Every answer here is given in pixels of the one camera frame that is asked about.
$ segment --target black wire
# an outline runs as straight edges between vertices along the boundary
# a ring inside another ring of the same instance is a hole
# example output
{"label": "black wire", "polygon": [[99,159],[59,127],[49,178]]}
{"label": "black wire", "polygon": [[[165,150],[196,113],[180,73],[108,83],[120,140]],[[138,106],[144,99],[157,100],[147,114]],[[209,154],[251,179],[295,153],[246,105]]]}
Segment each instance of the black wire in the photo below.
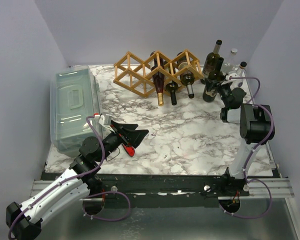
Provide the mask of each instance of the black wire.
{"label": "black wire", "polygon": [[118,155],[120,154],[120,148],[117,147],[116,149],[119,149],[119,153],[115,155],[113,158],[111,158],[110,160],[105,159],[106,162],[110,162],[112,159],[118,157]]}

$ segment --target gray floor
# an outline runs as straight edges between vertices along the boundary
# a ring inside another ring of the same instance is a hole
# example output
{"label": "gray floor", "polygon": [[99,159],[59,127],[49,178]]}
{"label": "gray floor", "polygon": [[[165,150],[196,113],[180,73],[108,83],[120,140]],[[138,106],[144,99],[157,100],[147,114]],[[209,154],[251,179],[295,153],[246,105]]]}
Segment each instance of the gray floor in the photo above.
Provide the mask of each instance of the gray floor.
{"label": "gray floor", "polygon": [[[238,213],[258,215],[267,207],[265,199],[245,199]],[[105,209],[103,217],[119,217],[124,209]],[[219,208],[156,208],[132,210],[120,222],[83,217],[76,202],[49,222],[38,240],[296,240],[284,199],[275,199],[263,218],[230,217]]]}

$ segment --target white bottle cap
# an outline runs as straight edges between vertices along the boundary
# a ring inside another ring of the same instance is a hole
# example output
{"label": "white bottle cap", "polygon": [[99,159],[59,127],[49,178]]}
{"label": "white bottle cap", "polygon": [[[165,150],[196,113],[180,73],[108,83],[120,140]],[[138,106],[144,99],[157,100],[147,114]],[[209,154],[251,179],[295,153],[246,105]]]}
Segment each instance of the white bottle cap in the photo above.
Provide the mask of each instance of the white bottle cap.
{"label": "white bottle cap", "polygon": [[236,48],[232,48],[232,49],[231,49],[231,53],[232,53],[232,54],[236,55],[237,52],[238,52],[238,49],[236,49]]}

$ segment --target table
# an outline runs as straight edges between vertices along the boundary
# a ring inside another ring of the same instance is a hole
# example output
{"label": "table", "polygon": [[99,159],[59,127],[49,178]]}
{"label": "table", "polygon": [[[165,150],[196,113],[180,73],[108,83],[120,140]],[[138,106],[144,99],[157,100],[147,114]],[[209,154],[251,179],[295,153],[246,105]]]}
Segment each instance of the table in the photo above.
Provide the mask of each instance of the table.
{"label": "table", "polygon": [[[112,114],[119,123],[137,123],[138,129],[148,129],[149,134],[129,157],[120,146],[104,162],[99,173],[103,174],[161,174],[161,175],[221,175],[234,160],[239,145],[239,125],[223,123],[220,111],[224,107],[219,95],[212,103],[204,102],[204,85],[198,80],[193,84],[194,98],[187,90],[176,94],[178,104],[171,105],[164,96],[164,106],[159,107],[157,95],[142,98],[113,83],[115,68],[112,65],[89,66],[100,88],[104,111]],[[244,101],[250,99],[247,92]],[[73,158],[57,152],[52,145],[46,161],[46,173],[62,173]],[[251,176],[272,176],[274,162],[269,146],[264,145],[248,172]]]}

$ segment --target dark wine bottle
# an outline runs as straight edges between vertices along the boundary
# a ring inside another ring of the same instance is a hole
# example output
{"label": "dark wine bottle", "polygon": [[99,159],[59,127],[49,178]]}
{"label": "dark wine bottle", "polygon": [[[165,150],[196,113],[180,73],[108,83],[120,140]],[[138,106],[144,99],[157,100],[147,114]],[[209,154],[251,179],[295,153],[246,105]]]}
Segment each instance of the dark wine bottle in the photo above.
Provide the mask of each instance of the dark wine bottle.
{"label": "dark wine bottle", "polygon": [[[160,57],[160,62],[158,63],[157,57],[155,57],[149,64],[151,71],[157,68],[158,66],[164,67],[164,60]],[[156,96],[158,98],[158,105],[161,107],[164,105],[164,83],[165,75],[161,72],[157,72],[152,75],[152,81],[155,86]]]}
{"label": "dark wine bottle", "polygon": [[[209,76],[209,73],[213,70],[215,70],[217,65],[217,60],[220,57],[219,55],[219,49],[222,44],[221,40],[217,40],[214,46],[214,49],[212,52],[210,52],[205,59],[202,74],[205,78]],[[200,80],[201,83],[205,84],[205,79]]]}
{"label": "dark wine bottle", "polygon": [[205,86],[204,86],[202,98],[203,98],[203,100],[205,100],[208,103],[211,103],[216,98],[216,95],[217,95],[216,83],[223,81],[225,79],[225,76],[223,75],[223,73],[221,71],[223,62],[224,62],[224,58],[219,57],[217,59],[215,69],[213,71],[211,71],[209,73],[208,78],[205,79]]}
{"label": "dark wine bottle", "polygon": [[[170,67],[167,66],[165,68],[166,71],[168,71],[171,74],[171,70]],[[172,69],[172,74],[175,74],[175,68]],[[164,76],[164,81],[166,81],[168,79],[167,76]],[[176,91],[178,90],[178,84],[175,81],[171,81],[169,82],[167,85],[165,85],[165,90],[170,93],[170,98],[171,98],[171,104],[173,106],[177,105],[177,97],[176,97]]]}
{"label": "dark wine bottle", "polygon": [[[180,58],[177,61],[177,64],[178,64],[179,71],[183,69],[185,66],[187,66],[188,62],[186,56]],[[189,98],[193,99],[195,97],[195,94],[192,88],[192,84],[194,84],[195,82],[195,75],[191,71],[187,70],[184,73],[180,74],[180,81],[182,85],[186,86],[186,90],[188,91]]]}

